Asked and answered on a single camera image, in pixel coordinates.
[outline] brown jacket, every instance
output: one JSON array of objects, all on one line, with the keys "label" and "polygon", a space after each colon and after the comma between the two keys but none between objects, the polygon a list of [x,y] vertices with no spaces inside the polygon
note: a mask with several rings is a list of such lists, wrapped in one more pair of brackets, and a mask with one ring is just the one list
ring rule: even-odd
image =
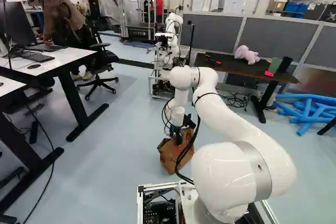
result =
[{"label": "brown jacket", "polygon": [[76,6],[70,0],[39,1],[44,11],[43,39],[51,39],[55,32],[55,22],[59,15],[63,15],[70,20],[71,27],[74,31],[80,29],[85,24],[85,17],[76,9]]}]

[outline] sneaker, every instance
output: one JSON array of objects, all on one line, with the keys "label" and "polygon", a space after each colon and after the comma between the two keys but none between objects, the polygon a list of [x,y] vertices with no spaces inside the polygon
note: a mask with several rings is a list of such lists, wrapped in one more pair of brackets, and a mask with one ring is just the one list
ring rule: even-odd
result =
[{"label": "sneaker", "polygon": [[80,75],[80,74],[71,74],[71,77],[74,81],[79,81],[79,80],[82,80],[83,77]]},{"label": "sneaker", "polygon": [[270,111],[273,111],[273,112],[278,112],[278,107],[275,105],[275,102],[276,101],[274,101],[271,106],[266,106],[266,110],[270,110]]},{"label": "sneaker", "polygon": [[82,79],[84,81],[91,80],[93,78],[93,74],[90,71],[86,71]]}]

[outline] robotic arm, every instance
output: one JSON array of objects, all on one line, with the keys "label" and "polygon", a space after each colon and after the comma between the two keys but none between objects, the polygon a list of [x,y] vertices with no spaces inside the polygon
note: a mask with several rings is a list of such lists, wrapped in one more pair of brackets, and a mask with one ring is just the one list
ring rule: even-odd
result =
[{"label": "robotic arm", "polygon": [[172,69],[175,58],[181,56],[181,50],[178,44],[178,37],[175,30],[175,24],[178,24],[180,30],[183,24],[183,18],[175,13],[170,13],[166,19],[166,30],[164,33],[156,33],[155,38],[158,41],[154,48],[155,50],[154,69]]},{"label": "robotic arm", "polygon": [[226,106],[215,89],[216,71],[175,67],[170,82],[176,88],[166,107],[172,124],[182,126],[188,91],[197,87],[193,103],[198,115],[224,136],[222,143],[203,146],[192,159],[197,202],[209,216],[232,223],[245,214],[249,203],[284,194],[292,186],[296,169],[290,156],[273,138]]}]

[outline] keyboard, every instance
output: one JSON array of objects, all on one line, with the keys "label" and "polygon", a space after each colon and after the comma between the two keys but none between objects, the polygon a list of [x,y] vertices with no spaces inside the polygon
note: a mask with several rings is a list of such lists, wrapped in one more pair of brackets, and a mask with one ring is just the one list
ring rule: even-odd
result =
[{"label": "keyboard", "polygon": [[27,50],[35,50],[35,51],[45,51],[45,52],[55,52],[61,49],[66,49],[68,47],[57,46],[57,45],[46,45],[46,44],[39,44],[35,46],[27,47]]},{"label": "keyboard", "polygon": [[22,57],[27,60],[32,60],[32,61],[39,62],[39,63],[54,59],[54,57],[43,55],[43,54],[40,54],[39,52],[31,52],[31,51],[25,51],[25,50],[16,51],[15,55],[16,57]]}]

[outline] floor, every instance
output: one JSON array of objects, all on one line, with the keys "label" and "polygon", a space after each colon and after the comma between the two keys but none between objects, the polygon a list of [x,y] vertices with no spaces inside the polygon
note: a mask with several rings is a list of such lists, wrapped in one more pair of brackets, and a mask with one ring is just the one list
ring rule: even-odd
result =
[{"label": "floor", "polygon": [[[117,38],[102,36],[104,42],[120,58],[144,62],[152,60],[146,49],[123,46]],[[163,100],[150,98],[147,76],[151,70],[114,64],[114,71],[102,77],[118,76],[113,84],[118,93],[101,89],[91,101],[83,103],[88,113],[102,103],[110,107],[73,143],[65,137],[76,126],[75,118],[57,81],[54,92],[42,99],[46,106],[37,116],[55,146],[62,146],[64,154],[55,164],[51,183],[41,203],[31,216],[30,224],[60,223],[136,223],[136,188],[140,184],[178,181],[162,168],[156,149],[165,137],[161,110]],[[81,97],[88,88],[80,90]],[[191,106],[188,112],[196,113]],[[303,137],[296,136],[296,125],[272,112],[266,112],[267,124],[260,124],[253,111],[235,109],[240,116],[261,128],[278,141],[291,155],[298,181],[286,195],[269,203],[280,223],[334,223],[336,216],[336,131],[317,136],[318,127]],[[17,127],[29,126],[31,118],[23,112],[11,116]],[[201,125],[195,148],[222,141],[220,134]],[[41,155],[50,152],[42,132],[33,146]],[[50,170],[45,172],[7,214],[23,221],[39,197]],[[190,176],[190,164],[182,173]]]}]

